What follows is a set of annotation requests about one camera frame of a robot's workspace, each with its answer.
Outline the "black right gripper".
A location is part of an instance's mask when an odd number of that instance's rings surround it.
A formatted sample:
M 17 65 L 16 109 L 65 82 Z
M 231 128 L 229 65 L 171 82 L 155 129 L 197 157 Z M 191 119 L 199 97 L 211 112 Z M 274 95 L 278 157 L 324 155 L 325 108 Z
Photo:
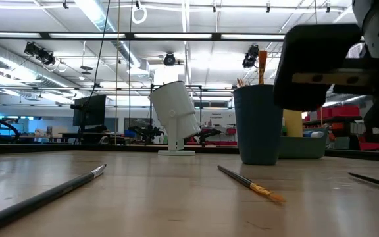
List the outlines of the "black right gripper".
M 379 27 L 361 31 L 356 24 L 302 24 L 284 38 L 276 74 L 275 105 L 314 111 L 326 93 L 379 95 Z M 364 117 L 379 128 L 379 97 Z

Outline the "yellow paint bottle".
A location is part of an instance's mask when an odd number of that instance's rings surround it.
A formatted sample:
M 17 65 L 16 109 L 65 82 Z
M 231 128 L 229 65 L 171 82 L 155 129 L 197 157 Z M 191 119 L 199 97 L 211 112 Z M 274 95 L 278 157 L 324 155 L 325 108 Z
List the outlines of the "yellow paint bottle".
M 293 110 L 283 110 L 283 117 L 288 137 L 302 137 L 303 136 L 303 121 L 302 112 Z

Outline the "dark blue cup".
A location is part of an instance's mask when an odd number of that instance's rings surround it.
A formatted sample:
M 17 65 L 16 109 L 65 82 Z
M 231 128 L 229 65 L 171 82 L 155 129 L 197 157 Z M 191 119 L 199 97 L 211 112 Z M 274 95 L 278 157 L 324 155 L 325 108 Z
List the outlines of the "dark blue cup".
M 244 86 L 233 92 L 238 149 L 246 165 L 275 165 L 279 157 L 283 110 L 274 104 L 273 86 Z

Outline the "small red storage bin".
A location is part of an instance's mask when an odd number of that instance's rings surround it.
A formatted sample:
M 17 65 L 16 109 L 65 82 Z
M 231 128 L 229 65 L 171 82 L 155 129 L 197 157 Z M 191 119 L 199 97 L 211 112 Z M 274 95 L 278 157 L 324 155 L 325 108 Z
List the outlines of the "small red storage bin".
M 360 142 L 359 148 L 361 151 L 379 151 L 379 143 L 375 142 Z

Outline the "teal plastic bin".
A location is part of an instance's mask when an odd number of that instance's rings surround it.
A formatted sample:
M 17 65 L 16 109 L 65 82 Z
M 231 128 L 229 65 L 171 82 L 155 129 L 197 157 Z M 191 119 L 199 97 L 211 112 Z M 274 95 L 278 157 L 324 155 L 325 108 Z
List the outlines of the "teal plastic bin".
M 324 156 L 328 137 L 327 128 L 309 128 L 308 130 L 321 130 L 321 138 L 281 137 L 279 159 L 321 159 Z

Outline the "overhead light bar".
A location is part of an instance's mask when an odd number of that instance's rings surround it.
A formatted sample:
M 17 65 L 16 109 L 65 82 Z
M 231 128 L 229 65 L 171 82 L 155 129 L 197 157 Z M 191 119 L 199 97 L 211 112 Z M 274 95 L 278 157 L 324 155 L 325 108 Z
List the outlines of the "overhead light bar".
M 61 41 L 252 41 L 282 42 L 284 34 L 235 33 L 116 33 L 116 32 L 0 32 L 0 40 L 61 40 Z

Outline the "white spot lamp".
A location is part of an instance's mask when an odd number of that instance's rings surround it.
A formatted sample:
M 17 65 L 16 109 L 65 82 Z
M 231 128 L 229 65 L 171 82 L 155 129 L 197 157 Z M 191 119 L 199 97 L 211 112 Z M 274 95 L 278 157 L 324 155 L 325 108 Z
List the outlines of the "white spot lamp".
M 164 84 L 149 96 L 161 126 L 166 130 L 168 149 L 159 150 L 162 156 L 195 156 L 184 149 L 184 139 L 201 131 L 195 108 L 183 81 Z

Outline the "black computer monitor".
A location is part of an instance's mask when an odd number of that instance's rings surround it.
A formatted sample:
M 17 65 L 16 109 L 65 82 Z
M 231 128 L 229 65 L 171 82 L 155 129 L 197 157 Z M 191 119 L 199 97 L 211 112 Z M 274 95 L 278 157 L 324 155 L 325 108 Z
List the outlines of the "black computer monitor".
M 70 106 L 74 126 L 103 125 L 105 121 L 106 95 L 76 99 Z

